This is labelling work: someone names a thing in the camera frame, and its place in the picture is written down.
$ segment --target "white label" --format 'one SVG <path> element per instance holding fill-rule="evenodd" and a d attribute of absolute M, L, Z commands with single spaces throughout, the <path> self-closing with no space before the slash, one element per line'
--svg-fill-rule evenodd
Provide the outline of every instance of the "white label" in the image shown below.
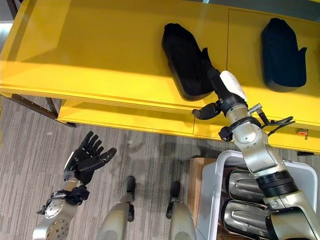
<path fill-rule="evenodd" d="M 229 71 L 222 71 L 220 78 L 230 93 L 237 94 L 247 101 L 247 96 L 236 77 Z"/>

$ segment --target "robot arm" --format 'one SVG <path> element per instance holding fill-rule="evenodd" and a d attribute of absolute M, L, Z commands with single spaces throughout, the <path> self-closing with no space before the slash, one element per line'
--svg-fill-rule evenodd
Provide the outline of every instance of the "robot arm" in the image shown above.
<path fill-rule="evenodd" d="M 116 154 L 116 149 L 104 150 L 98 136 L 90 131 L 78 149 L 69 157 L 64 168 L 62 190 L 55 191 L 38 214 L 44 219 L 34 229 L 33 240 L 65 240 L 71 220 L 77 208 L 89 196 L 86 185 L 91 181 L 94 171 L 107 164 Z"/>
<path fill-rule="evenodd" d="M 194 109 L 198 119 L 210 119 L 223 112 L 230 126 L 221 129 L 219 135 L 224 141 L 234 140 L 240 148 L 243 159 L 264 193 L 264 202 L 272 211 L 266 218 L 271 239 L 320 240 L 320 222 L 307 200 L 298 189 L 283 160 L 268 143 L 268 136 L 277 129 L 294 123 L 292 117 L 269 122 L 257 104 L 248 109 L 247 97 L 235 76 L 228 71 L 221 74 L 208 67 L 208 78 L 218 95 L 218 101 L 200 110 Z M 278 126 L 267 134 L 260 122 L 252 117 L 257 112 L 265 125 Z"/>

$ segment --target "metal table leg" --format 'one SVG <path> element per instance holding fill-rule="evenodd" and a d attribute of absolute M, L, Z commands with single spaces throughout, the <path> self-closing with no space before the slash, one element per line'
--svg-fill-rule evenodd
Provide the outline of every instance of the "metal table leg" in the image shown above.
<path fill-rule="evenodd" d="M 52 101 L 51 97 L 46 97 L 46 101 L 51 109 L 51 111 L 49 111 L 48 109 L 20 96 L 19 94 L 12 94 L 11 97 L 7 97 L 7 96 L 4 96 L 5 98 L 7 99 L 10 99 L 22 106 L 25 106 L 26 108 L 28 109 L 31 109 L 33 111 L 36 111 L 37 113 L 41 114 L 41 115 L 44 115 L 48 118 L 51 118 L 53 120 L 56 120 L 57 121 L 57 118 L 58 118 L 58 112 L 57 112 L 57 109 L 54 105 L 54 102 Z M 75 123 L 72 123 L 72 122 L 67 122 L 67 123 L 63 123 L 63 122 L 60 122 L 60 121 L 57 121 L 59 123 L 62 123 L 64 125 L 67 125 L 69 127 L 72 127 L 72 128 L 75 128 L 76 127 L 76 124 Z"/>

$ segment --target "yellow shelf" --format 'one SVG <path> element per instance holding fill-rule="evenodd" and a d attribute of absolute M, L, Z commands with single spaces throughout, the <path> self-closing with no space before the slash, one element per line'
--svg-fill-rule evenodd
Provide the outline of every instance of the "yellow shelf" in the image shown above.
<path fill-rule="evenodd" d="M 192 137 L 194 117 L 130 107 L 64 100 L 59 121 Z"/>
<path fill-rule="evenodd" d="M 189 114 L 166 113 L 130 107 L 65 100 L 59 121 L 98 125 L 212 140 L 221 140 L 218 133 L 225 126 L 219 118 L 198 120 Z M 269 138 L 274 147 L 320 153 L 320 132 L 310 130 L 308 140 L 297 135 L 297 129 L 286 127 Z"/>
<path fill-rule="evenodd" d="M 260 59 L 272 17 L 279 16 L 182 0 L 25 0 L 1 52 L 0 92 L 189 115 L 217 97 L 179 95 L 161 47 L 173 22 L 238 78 L 250 106 L 260 102 L 270 119 L 292 115 L 294 127 L 320 131 L 320 24 L 280 16 L 308 48 L 307 84 L 277 93 L 264 85 Z"/>
<path fill-rule="evenodd" d="M 181 0 L 34 2 L 23 1 L 3 48 L 1 92 L 189 114 L 205 101 L 179 95 L 161 45 L 168 23 L 181 23 L 201 48 L 209 47 L 217 68 L 227 67 L 227 7 Z"/>

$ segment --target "silver metal piece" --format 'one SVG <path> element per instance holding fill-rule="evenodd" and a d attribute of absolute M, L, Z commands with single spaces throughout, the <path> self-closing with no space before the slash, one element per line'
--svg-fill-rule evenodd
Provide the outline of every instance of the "silver metal piece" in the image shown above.
<path fill-rule="evenodd" d="M 67 179 L 64 182 L 63 190 L 71 191 L 82 185 L 76 178 Z M 44 219 L 34 229 L 33 240 L 64 240 L 68 236 L 69 225 L 76 215 L 77 206 L 68 203 L 65 199 L 55 196 L 44 212 Z"/>
<path fill-rule="evenodd" d="M 263 203 L 265 197 L 254 176 L 247 170 L 234 170 L 231 172 L 228 190 L 229 195 L 234 200 Z"/>
<path fill-rule="evenodd" d="M 250 116 L 251 115 L 248 113 L 248 108 L 244 104 L 235 105 L 226 113 L 226 118 L 228 119 L 230 125 L 235 123 L 238 119 L 243 119 Z"/>
<path fill-rule="evenodd" d="M 235 118 L 242 119 L 251 115 L 245 105 L 239 104 L 231 108 L 226 116 L 232 124 Z M 287 169 L 281 157 L 269 145 L 266 132 L 257 125 L 245 122 L 232 133 L 234 144 L 240 148 L 243 159 L 255 178 Z"/>
<path fill-rule="evenodd" d="M 172 207 L 169 240 L 196 240 L 196 229 L 188 207 L 175 201 Z"/>
<path fill-rule="evenodd" d="M 177 198 L 177 197 L 172 197 L 172 198 L 171 198 L 171 203 L 175 203 L 175 202 L 182 203 L 182 204 L 185 203 L 184 201 L 180 200 L 180 199 Z"/>
<path fill-rule="evenodd" d="M 78 180 L 77 178 L 73 177 L 73 178 L 69 178 L 67 179 L 64 184 L 63 184 L 63 190 L 66 191 L 70 191 L 76 187 L 80 187 L 82 184 L 82 182 L 80 180 Z"/>
<path fill-rule="evenodd" d="M 97 240 L 124 240 L 126 237 L 129 207 L 132 194 L 125 194 L 121 200 L 112 207 L 100 226 Z"/>
<path fill-rule="evenodd" d="M 262 109 L 262 105 L 260 103 L 254 105 L 252 108 L 249 109 L 249 114 L 253 114 L 254 112 Z"/>
<path fill-rule="evenodd" d="M 265 198 L 264 203 L 268 205 L 268 207 L 272 211 L 277 211 L 286 208 L 279 196 Z"/>
<path fill-rule="evenodd" d="M 57 216 L 57 214 L 62 210 L 65 201 L 65 199 L 53 199 L 48 205 L 47 209 L 45 210 L 44 216 L 47 219 L 54 218 L 55 216 Z"/>
<path fill-rule="evenodd" d="M 307 219 L 309 226 L 312 228 L 312 231 L 316 239 L 320 239 L 320 222 L 317 214 L 311 207 L 305 193 L 303 191 L 297 191 L 295 193 L 281 195 L 280 199 L 283 205 L 286 208 L 298 207 L 302 210 Z"/>
<path fill-rule="evenodd" d="M 279 240 L 317 239 L 308 224 L 305 214 L 299 208 L 274 212 L 269 218 L 271 218 L 273 229 Z"/>
<path fill-rule="evenodd" d="M 47 208 L 45 218 L 33 231 L 33 240 L 64 240 L 67 238 L 69 225 L 77 212 L 77 206 L 71 205 L 64 200 L 60 203 L 60 206 L 57 205 L 51 210 Z"/>
<path fill-rule="evenodd" d="M 247 236 L 254 234 L 259 237 L 268 238 L 268 230 L 265 219 L 271 212 L 263 205 L 231 200 L 224 210 L 224 227 L 229 230 L 233 227 L 239 230 L 237 234 Z"/>

